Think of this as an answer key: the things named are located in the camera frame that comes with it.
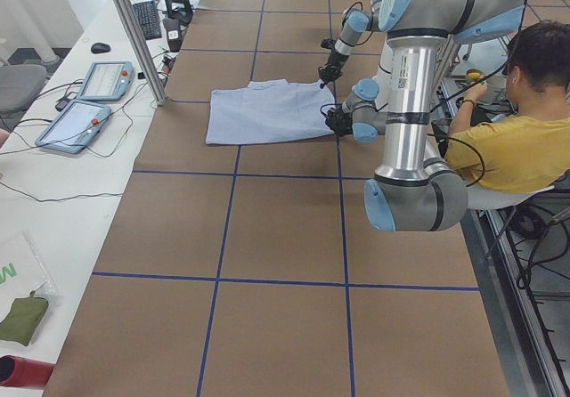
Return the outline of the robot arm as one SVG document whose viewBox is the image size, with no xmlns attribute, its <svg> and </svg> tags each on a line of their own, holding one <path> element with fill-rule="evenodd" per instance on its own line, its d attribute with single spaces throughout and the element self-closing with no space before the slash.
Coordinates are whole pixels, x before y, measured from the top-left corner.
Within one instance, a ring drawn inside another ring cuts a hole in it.
<svg viewBox="0 0 570 397">
<path fill-rule="evenodd" d="M 370 224 L 381 231 L 442 231 L 458 223 L 468 190 L 438 151 L 428 145 L 436 57 L 446 40 L 459 45 L 515 31 L 525 0 L 370 0 L 370 10 L 348 11 L 319 70 L 323 83 L 341 70 L 366 32 L 386 34 L 386 71 L 358 82 L 326 114 L 327 125 L 358 142 L 384 140 L 383 159 L 365 184 Z"/>
<path fill-rule="evenodd" d="M 321 48 L 330 51 L 327 62 L 318 68 L 320 87 L 334 82 L 342 76 L 345 66 L 353 49 L 359 45 L 363 33 L 379 32 L 379 11 L 383 0 L 370 0 L 368 12 L 359 9 L 357 4 L 351 5 L 343 12 L 342 29 L 336 39 L 326 38 L 321 42 Z"/>
</svg>

